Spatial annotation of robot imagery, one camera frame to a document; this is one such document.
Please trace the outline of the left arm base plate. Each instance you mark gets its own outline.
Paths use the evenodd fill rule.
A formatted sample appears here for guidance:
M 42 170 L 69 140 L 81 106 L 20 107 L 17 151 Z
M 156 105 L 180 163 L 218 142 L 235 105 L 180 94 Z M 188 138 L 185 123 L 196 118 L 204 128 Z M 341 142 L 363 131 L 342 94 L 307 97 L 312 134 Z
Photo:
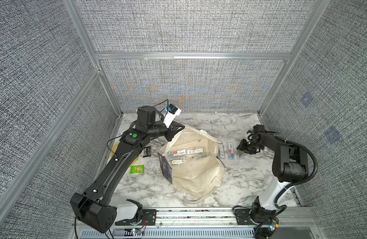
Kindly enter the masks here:
M 156 209 L 143 209 L 137 212 L 131 219 L 118 220 L 115 222 L 116 226 L 154 226 L 157 219 Z

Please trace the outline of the clear compass case red label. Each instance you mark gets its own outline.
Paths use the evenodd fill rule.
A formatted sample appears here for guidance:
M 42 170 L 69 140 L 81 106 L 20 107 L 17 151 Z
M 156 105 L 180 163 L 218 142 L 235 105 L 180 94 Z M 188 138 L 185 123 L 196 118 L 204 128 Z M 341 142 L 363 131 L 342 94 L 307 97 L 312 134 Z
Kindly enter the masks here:
M 231 142 L 227 143 L 227 149 L 228 149 L 228 159 L 234 160 L 235 159 L 234 146 Z

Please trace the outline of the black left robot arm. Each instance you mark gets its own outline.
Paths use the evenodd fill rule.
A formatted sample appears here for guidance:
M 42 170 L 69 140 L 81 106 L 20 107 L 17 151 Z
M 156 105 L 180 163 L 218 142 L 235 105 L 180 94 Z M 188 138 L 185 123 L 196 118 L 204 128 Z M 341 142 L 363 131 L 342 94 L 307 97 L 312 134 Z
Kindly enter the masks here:
M 75 193 L 70 200 L 75 220 L 81 221 L 100 233 L 106 233 L 119 221 L 139 224 L 143 221 L 141 203 L 127 199 L 125 204 L 114 207 L 111 198 L 118 183 L 131 164 L 139 157 L 151 140 L 165 137 L 172 141 L 184 129 L 174 121 L 181 109 L 169 104 L 163 114 L 154 106 L 142 106 L 137 110 L 137 119 L 120 137 L 113 156 L 94 182 L 82 193 Z

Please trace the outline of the clear compass set case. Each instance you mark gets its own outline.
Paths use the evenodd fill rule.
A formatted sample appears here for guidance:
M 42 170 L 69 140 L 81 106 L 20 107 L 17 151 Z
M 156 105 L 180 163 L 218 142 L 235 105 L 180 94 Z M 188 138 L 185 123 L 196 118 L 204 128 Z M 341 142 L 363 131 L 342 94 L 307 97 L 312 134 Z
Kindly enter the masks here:
M 224 144 L 222 144 L 221 142 L 219 142 L 219 153 L 218 153 L 219 158 L 225 158 L 225 150 L 224 150 Z

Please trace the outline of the beige canvas tote bag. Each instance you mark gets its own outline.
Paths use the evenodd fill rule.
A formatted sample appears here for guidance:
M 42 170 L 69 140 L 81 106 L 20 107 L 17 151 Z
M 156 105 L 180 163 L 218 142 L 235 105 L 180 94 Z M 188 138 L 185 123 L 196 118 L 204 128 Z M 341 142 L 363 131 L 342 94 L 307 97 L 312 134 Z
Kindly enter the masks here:
M 206 147 L 209 155 L 166 159 L 168 151 Z M 219 141 L 204 130 L 189 125 L 158 150 L 163 176 L 183 193 L 185 204 L 198 204 L 222 182 L 225 166 L 218 158 Z

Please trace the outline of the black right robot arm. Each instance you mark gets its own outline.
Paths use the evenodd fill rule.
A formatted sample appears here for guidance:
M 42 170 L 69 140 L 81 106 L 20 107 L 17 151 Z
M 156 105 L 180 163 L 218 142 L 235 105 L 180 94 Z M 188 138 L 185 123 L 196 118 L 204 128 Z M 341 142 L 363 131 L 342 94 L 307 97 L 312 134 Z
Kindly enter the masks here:
M 272 162 L 273 178 L 261 196 L 252 203 L 250 217 L 254 223 L 263 223 L 276 216 L 285 208 L 279 200 L 287 191 L 305 183 L 309 174 L 306 147 L 279 137 L 275 132 L 266 130 L 264 125 L 257 124 L 247 132 L 247 139 L 242 139 L 237 149 L 250 155 L 268 148 L 274 152 Z

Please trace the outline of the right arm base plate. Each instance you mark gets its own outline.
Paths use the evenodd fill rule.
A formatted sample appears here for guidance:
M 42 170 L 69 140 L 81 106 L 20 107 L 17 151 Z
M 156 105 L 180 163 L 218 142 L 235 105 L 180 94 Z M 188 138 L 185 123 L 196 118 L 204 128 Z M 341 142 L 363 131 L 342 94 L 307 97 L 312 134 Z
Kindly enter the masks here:
M 258 225 L 260 223 L 267 224 L 270 219 L 277 213 L 276 210 L 258 210 L 256 213 L 251 213 L 250 208 L 238 207 L 233 209 L 232 212 L 235 215 L 237 225 Z

